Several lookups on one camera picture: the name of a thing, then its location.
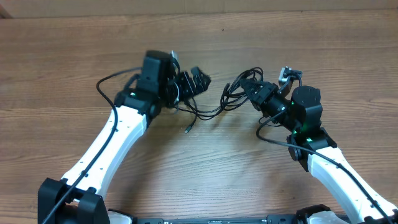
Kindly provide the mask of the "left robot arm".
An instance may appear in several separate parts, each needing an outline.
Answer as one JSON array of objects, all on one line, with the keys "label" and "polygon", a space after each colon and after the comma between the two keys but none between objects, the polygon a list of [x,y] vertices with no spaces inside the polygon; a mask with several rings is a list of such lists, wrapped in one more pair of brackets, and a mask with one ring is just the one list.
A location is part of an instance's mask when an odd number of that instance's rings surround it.
[{"label": "left robot arm", "polygon": [[47,178],[38,191],[39,223],[135,223],[132,215],[106,208],[110,183],[133,144],[162,108],[207,91],[211,78],[198,67],[182,71],[175,53],[149,50],[143,65],[114,100],[103,129],[60,180]]}]

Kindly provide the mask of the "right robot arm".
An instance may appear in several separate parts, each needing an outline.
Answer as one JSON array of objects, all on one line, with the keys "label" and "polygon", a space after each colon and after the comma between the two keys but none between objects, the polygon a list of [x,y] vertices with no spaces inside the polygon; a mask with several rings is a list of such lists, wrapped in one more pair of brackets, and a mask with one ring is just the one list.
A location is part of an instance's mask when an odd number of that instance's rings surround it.
[{"label": "right robot arm", "polygon": [[320,90],[299,85],[287,91],[274,83],[240,82],[253,107],[288,129],[286,146],[293,160],[318,179],[347,214],[351,223],[397,223],[397,206],[370,187],[350,166],[337,143],[322,127]]}]

